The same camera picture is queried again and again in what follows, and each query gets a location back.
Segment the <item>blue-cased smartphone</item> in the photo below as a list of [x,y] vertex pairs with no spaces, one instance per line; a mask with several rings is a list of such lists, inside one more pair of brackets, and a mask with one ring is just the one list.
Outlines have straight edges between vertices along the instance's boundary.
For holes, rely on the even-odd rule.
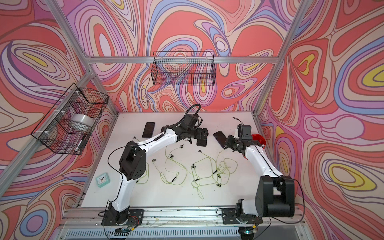
[[227,137],[224,135],[222,131],[218,131],[214,133],[213,136],[216,139],[216,141],[219,143],[219,145],[222,147],[222,149],[225,150],[228,148],[226,145]]

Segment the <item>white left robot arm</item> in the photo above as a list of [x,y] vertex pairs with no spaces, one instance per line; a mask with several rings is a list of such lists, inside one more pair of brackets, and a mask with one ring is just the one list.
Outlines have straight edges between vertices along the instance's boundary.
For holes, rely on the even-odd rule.
[[196,139],[198,144],[205,147],[209,133],[206,128],[201,128],[202,122],[197,112],[193,114],[186,112],[178,122],[165,126],[160,134],[138,143],[131,141],[122,147],[124,151],[119,160],[118,170],[122,178],[116,198],[108,201],[106,205],[102,226],[125,225],[129,219],[133,219],[133,226],[141,224],[137,217],[129,213],[129,208],[137,180],[147,168],[147,157],[181,140],[191,142],[192,139]]

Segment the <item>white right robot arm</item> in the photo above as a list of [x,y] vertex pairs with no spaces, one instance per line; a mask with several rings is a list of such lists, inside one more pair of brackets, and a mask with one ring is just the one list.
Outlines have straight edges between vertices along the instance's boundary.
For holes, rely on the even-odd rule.
[[259,176],[256,195],[252,199],[239,199],[233,213],[223,209],[223,221],[248,224],[260,223],[263,217],[291,218],[295,214],[295,181],[284,177],[264,153],[263,144],[254,139],[250,125],[239,124],[236,135],[229,135],[225,145],[247,159]]

